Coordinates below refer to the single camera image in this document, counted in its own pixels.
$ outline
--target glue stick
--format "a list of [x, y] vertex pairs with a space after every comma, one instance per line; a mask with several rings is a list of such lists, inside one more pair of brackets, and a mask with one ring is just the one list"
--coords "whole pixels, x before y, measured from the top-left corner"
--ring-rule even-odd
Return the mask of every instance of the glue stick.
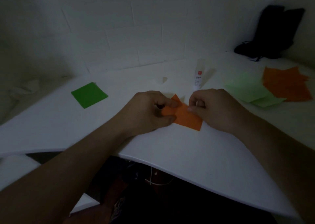
[[197, 67], [195, 70], [195, 81], [194, 81], [194, 86], [193, 86], [194, 90], [200, 90], [201, 88], [202, 75], [203, 75], [204, 66], [205, 66], [204, 64], [205, 64], [204, 59], [197, 60]]

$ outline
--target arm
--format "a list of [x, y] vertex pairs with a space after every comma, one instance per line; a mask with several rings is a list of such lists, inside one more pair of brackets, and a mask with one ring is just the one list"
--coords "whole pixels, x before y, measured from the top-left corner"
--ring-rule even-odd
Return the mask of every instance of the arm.
[[315, 222], [315, 151], [247, 111], [225, 90], [199, 90], [190, 111], [252, 152], [306, 223]]
[[160, 92], [136, 94], [107, 123], [0, 192], [3, 223], [61, 223], [94, 175], [126, 138], [170, 125], [172, 115], [156, 117], [154, 105], [176, 107]]

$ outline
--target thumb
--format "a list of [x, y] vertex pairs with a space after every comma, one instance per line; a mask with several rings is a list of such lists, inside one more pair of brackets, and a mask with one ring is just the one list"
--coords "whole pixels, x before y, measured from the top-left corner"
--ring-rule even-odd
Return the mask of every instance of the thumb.
[[175, 115], [166, 115], [156, 118], [155, 128], [162, 128], [171, 125], [176, 119]]
[[188, 107], [188, 111], [199, 116], [200, 118], [204, 119], [207, 115], [207, 110], [203, 107], [199, 106], [190, 106]]

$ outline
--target orange paper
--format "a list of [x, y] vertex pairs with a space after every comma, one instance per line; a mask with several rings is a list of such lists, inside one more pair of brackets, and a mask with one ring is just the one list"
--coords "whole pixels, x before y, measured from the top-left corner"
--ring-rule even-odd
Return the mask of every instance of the orange paper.
[[175, 115], [176, 120], [174, 123], [200, 131], [202, 119], [188, 112], [188, 106], [182, 103], [176, 94], [171, 99], [178, 102], [178, 106], [176, 108], [165, 106], [162, 110], [162, 115]]
[[299, 73], [299, 68], [279, 70], [265, 67], [264, 86], [277, 98], [287, 98], [286, 101], [311, 100], [305, 81], [308, 77]]

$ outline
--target green paper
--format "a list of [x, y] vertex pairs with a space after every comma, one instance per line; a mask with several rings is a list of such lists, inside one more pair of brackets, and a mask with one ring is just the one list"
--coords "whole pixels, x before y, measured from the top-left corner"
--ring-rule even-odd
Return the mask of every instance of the green paper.
[[252, 102], [266, 97], [270, 92], [263, 86], [261, 78], [244, 73], [225, 85], [226, 90], [245, 102]]
[[108, 97], [108, 95], [93, 82], [72, 91], [71, 94], [84, 109]]
[[266, 97], [254, 100], [251, 103], [260, 107], [267, 107], [267, 106], [281, 103], [285, 100], [286, 98], [277, 98], [270, 92]]

